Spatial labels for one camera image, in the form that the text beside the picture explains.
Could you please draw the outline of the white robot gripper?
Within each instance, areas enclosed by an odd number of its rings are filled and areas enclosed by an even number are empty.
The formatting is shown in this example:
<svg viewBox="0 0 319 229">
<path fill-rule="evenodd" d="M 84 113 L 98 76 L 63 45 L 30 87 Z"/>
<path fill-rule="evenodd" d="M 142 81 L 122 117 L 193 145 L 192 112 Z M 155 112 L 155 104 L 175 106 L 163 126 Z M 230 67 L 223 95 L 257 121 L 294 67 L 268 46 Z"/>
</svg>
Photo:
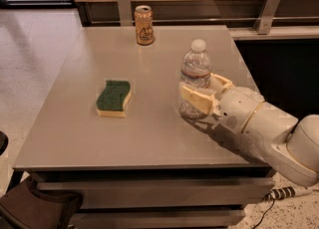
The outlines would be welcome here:
<svg viewBox="0 0 319 229">
<path fill-rule="evenodd" d="M 261 94 L 247 87 L 235 88 L 231 80 L 218 74 L 210 74 L 210 87 L 196 88 L 180 83 L 179 111 L 183 116 L 220 116 L 214 128 L 216 133 L 244 132 L 248 122 L 265 102 Z"/>
</svg>

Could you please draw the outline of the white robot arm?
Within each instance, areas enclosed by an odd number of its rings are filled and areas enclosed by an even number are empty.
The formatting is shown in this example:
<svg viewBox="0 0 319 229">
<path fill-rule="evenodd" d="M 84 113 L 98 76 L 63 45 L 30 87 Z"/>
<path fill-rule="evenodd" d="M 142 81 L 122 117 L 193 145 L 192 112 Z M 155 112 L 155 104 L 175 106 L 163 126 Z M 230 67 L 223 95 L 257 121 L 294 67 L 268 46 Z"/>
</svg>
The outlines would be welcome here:
<svg viewBox="0 0 319 229">
<path fill-rule="evenodd" d="M 282 176 L 301 186 L 319 181 L 319 117 L 298 119 L 268 103 L 247 87 L 237 87 L 211 73 L 208 85 L 183 76 L 180 97 L 206 118 L 232 135 L 237 143 L 250 143 L 262 159 Z"/>
</svg>

